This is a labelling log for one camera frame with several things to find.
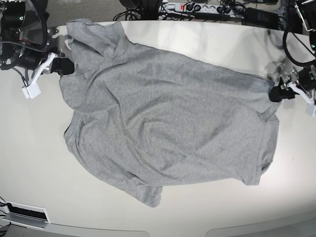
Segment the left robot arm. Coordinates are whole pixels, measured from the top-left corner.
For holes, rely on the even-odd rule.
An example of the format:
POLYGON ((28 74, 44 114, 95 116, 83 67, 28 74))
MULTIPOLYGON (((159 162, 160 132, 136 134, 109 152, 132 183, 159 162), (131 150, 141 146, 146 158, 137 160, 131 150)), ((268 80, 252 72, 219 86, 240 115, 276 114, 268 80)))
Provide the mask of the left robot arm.
POLYGON ((284 55, 269 64, 268 77, 275 82, 269 92, 272 102, 301 96, 316 104, 316 2, 281 0, 276 11, 280 36, 268 35, 284 55))

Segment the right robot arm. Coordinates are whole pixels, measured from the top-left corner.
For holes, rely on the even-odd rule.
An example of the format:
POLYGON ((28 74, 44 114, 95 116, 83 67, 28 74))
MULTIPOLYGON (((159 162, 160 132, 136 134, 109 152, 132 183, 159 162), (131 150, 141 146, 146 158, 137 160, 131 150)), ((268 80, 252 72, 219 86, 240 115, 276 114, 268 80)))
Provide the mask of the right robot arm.
POLYGON ((74 72, 73 62, 57 47, 51 45, 48 31, 46 0, 2 0, 0 2, 0 69, 17 67, 37 70, 48 58, 56 58, 43 73, 69 75, 74 72))

